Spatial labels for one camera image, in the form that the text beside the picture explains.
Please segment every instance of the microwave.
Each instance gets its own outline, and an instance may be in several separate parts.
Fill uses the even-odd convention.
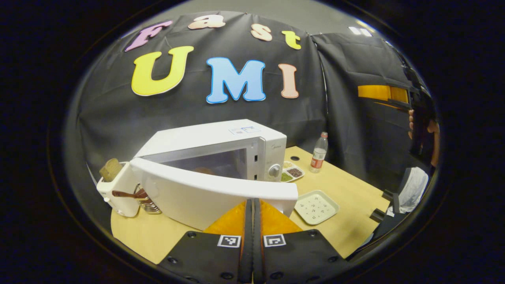
[[[158,131],[130,161],[163,214],[204,230],[249,198],[290,216],[296,184],[280,182],[286,135],[248,119]]]

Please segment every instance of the wooden table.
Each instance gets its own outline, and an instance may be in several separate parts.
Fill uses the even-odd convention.
[[[291,156],[298,156],[300,160],[292,161]],[[372,212],[376,208],[386,212],[389,201],[382,198],[381,190],[327,162],[324,162],[319,173],[311,173],[311,158],[311,153],[298,147],[286,149],[285,160],[293,162],[305,172],[305,176],[294,181],[298,195],[321,190],[340,206],[340,210],[318,225],[306,224],[296,210],[290,219],[303,230],[318,229],[337,252],[346,258],[378,226],[377,222],[370,219]],[[153,263],[162,261],[185,232],[200,231],[164,214],[149,215],[141,209],[133,218],[112,211],[111,228],[115,238]]]

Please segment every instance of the person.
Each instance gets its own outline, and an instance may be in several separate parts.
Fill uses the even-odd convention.
[[[409,110],[409,127],[414,130],[414,110]],[[433,172],[438,164],[438,158],[440,155],[440,127],[437,122],[430,120],[427,127],[429,133],[433,133],[433,154],[431,155],[431,167],[430,172]],[[412,131],[409,131],[409,137],[412,139]]]

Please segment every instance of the water bottle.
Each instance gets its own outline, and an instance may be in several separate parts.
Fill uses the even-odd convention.
[[[321,137],[319,137],[314,147],[314,154],[312,155],[310,167],[311,172],[318,173],[321,170],[326,151],[328,151],[328,133],[322,132]]]

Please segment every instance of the letter m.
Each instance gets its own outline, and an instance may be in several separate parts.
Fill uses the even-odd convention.
[[[247,91],[244,93],[244,100],[263,101],[266,98],[261,78],[265,63],[249,60],[240,73],[225,57],[209,58],[207,64],[212,67],[212,89],[211,94],[207,96],[209,104],[224,103],[228,100],[228,95],[224,93],[224,85],[234,100],[240,98],[245,84]]]

